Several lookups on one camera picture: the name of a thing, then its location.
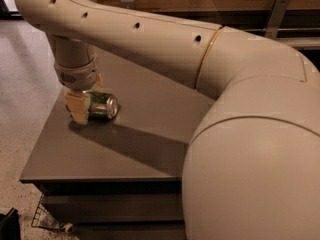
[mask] desk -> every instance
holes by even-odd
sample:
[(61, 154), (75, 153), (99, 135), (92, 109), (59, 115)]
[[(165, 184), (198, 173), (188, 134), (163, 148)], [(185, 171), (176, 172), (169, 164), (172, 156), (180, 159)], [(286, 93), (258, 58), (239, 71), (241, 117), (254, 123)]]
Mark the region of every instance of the desk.
[(131, 239), (126, 232), (139, 239), (183, 239), (184, 156), (213, 101), (138, 65), (98, 54), (105, 90), (121, 105), (118, 116), (77, 125), (61, 93), (20, 181), (40, 189), (42, 204), (58, 221), (78, 225), (81, 240)]

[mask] floor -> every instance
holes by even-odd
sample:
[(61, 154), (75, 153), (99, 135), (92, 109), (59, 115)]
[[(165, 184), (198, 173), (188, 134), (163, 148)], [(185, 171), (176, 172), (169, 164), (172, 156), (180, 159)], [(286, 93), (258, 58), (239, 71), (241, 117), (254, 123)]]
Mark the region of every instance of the floor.
[(57, 239), (31, 228), (40, 192), (19, 176), (61, 90), (44, 33), (0, 20), (0, 213), (20, 214), (21, 239)]

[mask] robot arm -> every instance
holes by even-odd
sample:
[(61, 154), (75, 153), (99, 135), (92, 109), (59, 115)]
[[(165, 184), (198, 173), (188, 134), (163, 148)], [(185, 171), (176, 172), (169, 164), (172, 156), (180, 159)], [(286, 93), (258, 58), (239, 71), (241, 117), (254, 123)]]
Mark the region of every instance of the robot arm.
[(97, 82), (94, 45), (219, 98), (184, 165), (188, 239), (319, 239), (320, 77), (312, 63), (235, 29), (94, 1), (16, 0), (48, 34), (64, 85), (82, 91)]

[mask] wire basket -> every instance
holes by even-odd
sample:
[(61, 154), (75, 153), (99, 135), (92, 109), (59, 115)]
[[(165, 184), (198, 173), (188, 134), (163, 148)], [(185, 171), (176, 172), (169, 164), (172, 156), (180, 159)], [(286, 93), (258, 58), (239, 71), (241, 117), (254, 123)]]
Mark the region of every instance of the wire basket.
[(37, 209), (32, 218), (31, 227), (49, 230), (52, 232), (60, 233), (64, 231), (64, 223), (59, 223), (54, 219), (51, 214), (43, 207), (41, 200), (43, 195), (40, 197)]

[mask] can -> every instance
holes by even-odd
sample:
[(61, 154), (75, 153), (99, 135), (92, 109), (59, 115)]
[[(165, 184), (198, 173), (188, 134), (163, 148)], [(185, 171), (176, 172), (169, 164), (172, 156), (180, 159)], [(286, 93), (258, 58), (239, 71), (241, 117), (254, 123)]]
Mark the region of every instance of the can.
[(117, 98), (111, 93), (86, 91), (90, 94), (91, 103), (89, 108), (89, 117), (114, 118), (119, 110)]

